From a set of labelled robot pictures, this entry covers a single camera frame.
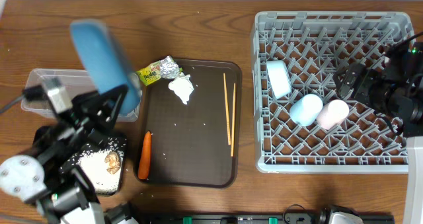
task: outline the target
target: dish rack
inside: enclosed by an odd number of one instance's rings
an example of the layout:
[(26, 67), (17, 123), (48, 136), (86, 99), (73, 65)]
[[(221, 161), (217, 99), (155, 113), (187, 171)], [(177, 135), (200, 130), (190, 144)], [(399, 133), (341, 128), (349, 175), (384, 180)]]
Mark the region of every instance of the dish rack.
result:
[[(261, 12), (252, 28), (254, 138), (260, 172), (405, 173), (405, 138), (396, 137), (373, 110), (344, 99), (347, 119), (330, 130), (315, 121), (297, 126), (289, 109), (309, 93), (326, 104), (336, 95), (332, 74), (360, 62), (381, 71), (384, 44), (413, 35), (410, 18), (396, 12)], [(276, 99), (266, 61), (282, 60), (293, 92)], [(394, 128), (402, 121), (394, 118)]]

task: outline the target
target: orange carrot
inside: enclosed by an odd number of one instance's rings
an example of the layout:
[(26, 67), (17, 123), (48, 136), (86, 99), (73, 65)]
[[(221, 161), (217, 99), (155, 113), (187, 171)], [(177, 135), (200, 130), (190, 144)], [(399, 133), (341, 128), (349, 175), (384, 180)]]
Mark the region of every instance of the orange carrot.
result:
[(143, 151), (141, 153), (141, 160), (138, 167), (138, 178), (145, 180), (150, 173), (151, 162), (151, 132), (147, 131), (143, 142)]

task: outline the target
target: wood grain surface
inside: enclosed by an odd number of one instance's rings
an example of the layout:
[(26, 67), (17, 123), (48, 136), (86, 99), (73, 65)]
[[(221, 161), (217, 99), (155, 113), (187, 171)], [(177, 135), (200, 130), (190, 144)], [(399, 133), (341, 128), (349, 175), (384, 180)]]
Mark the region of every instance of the wood grain surface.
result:
[[(227, 189), (149, 186), (126, 162), (116, 195), (104, 209), (131, 201), (142, 212), (281, 213), (291, 204), (318, 211), (336, 204), (364, 213), (392, 213), (402, 223), (407, 175), (262, 174), (254, 165), (250, 30), (260, 11), (403, 11), (423, 30), (419, 1), (7, 0), (0, 20), (0, 104), (20, 94), (34, 68), (82, 69), (69, 37), (75, 19), (108, 24), (136, 69), (167, 55), (232, 61), (243, 72), (239, 165)], [(0, 162), (31, 146), (34, 132), (54, 123), (19, 105), (0, 119)], [(136, 151), (140, 121), (120, 123)], [(33, 207), (0, 193), (0, 213), (41, 221)]]

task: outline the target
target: pink cup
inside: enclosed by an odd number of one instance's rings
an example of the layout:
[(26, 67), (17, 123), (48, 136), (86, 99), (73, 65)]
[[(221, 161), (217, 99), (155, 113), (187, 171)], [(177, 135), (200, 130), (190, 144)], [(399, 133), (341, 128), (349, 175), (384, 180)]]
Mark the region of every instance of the pink cup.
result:
[(323, 106), (316, 118), (317, 123), (324, 129), (329, 130), (336, 124), (341, 124), (350, 113), (348, 104), (343, 100), (333, 100)]

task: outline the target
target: white crumpled tissue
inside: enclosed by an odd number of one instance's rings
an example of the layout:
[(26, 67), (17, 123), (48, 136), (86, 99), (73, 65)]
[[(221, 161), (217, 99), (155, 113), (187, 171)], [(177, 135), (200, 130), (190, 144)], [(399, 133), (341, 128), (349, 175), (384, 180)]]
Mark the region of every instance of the white crumpled tissue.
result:
[(191, 75), (180, 73), (172, 82), (169, 83), (169, 89), (172, 90), (187, 105), (190, 100), (190, 94), (194, 91), (194, 87), (190, 81)]

